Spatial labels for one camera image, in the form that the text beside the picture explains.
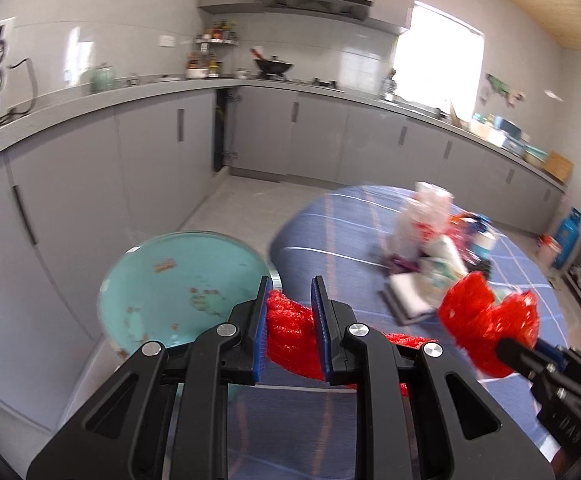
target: striped tablecloth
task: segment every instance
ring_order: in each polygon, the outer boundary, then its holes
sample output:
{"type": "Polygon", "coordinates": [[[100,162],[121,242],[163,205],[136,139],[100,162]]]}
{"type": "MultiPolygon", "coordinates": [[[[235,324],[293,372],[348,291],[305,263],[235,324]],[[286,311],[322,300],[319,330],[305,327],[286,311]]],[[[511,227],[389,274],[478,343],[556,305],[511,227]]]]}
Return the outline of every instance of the striped tablecloth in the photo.
{"type": "MultiPolygon", "coordinates": [[[[327,192],[279,232],[270,259],[287,296],[310,305],[310,283],[323,275],[333,300],[383,332],[436,338],[462,354],[435,317],[399,326],[385,304],[385,239],[395,212],[411,192],[382,186],[327,192]]],[[[533,290],[539,298],[540,336],[566,345],[557,298],[537,266],[504,235],[493,251],[493,286],[533,290]]],[[[529,383],[519,375],[478,379],[548,458],[554,443],[537,422],[529,383]]],[[[347,479],[355,462],[355,392],[295,376],[268,362],[262,384],[244,388],[229,410],[229,466],[235,479],[347,479]]]]}

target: storage box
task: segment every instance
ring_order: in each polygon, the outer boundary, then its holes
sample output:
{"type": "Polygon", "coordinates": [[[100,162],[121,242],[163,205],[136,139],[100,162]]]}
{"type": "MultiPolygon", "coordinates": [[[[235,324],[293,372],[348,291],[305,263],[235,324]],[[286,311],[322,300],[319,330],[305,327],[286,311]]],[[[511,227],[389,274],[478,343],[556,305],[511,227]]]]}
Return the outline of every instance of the storage box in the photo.
{"type": "Polygon", "coordinates": [[[544,163],[544,171],[566,183],[573,172],[573,163],[557,152],[550,152],[544,163]]]}

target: window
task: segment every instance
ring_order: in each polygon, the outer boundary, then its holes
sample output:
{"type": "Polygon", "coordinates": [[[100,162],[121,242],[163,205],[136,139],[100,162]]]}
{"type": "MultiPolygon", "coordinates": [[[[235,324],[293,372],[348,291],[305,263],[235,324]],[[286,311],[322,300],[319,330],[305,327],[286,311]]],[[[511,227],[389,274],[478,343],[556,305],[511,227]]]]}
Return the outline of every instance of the window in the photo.
{"type": "Polygon", "coordinates": [[[483,34],[440,10],[417,2],[410,30],[397,41],[393,66],[397,94],[469,121],[481,78],[483,34]]]}

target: pot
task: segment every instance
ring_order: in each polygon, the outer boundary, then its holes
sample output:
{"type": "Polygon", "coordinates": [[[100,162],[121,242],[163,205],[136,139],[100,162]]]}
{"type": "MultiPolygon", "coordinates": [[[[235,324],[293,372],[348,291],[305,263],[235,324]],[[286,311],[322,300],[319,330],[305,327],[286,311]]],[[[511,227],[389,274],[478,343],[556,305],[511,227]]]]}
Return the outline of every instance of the pot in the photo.
{"type": "Polygon", "coordinates": [[[277,56],[272,56],[270,59],[266,59],[254,48],[251,48],[251,52],[255,57],[254,61],[257,63],[257,66],[265,74],[282,75],[292,67],[292,63],[286,63],[285,61],[279,60],[277,59],[277,56]]]}

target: red plastic bag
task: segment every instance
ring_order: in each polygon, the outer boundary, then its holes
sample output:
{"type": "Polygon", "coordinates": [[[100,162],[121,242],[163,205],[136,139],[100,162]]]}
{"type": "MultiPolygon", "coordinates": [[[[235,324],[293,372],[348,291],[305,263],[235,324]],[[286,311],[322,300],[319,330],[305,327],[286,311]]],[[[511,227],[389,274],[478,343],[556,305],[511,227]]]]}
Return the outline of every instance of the red plastic bag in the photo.
{"type": "MultiPolygon", "coordinates": [[[[267,306],[267,352],[270,360],[294,374],[323,381],[312,310],[289,300],[280,290],[270,291],[267,306]]],[[[394,344],[411,348],[434,341],[407,334],[385,336],[394,344]]],[[[400,386],[401,394],[407,395],[406,385],[400,386]]]]}
{"type": "Polygon", "coordinates": [[[531,291],[513,292],[501,304],[481,272],[471,272],[448,291],[439,307],[441,322],[482,372],[506,377],[513,370],[495,353],[500,339],[512,337],[532,348],[539,337],[537,298],[531,291]]]}

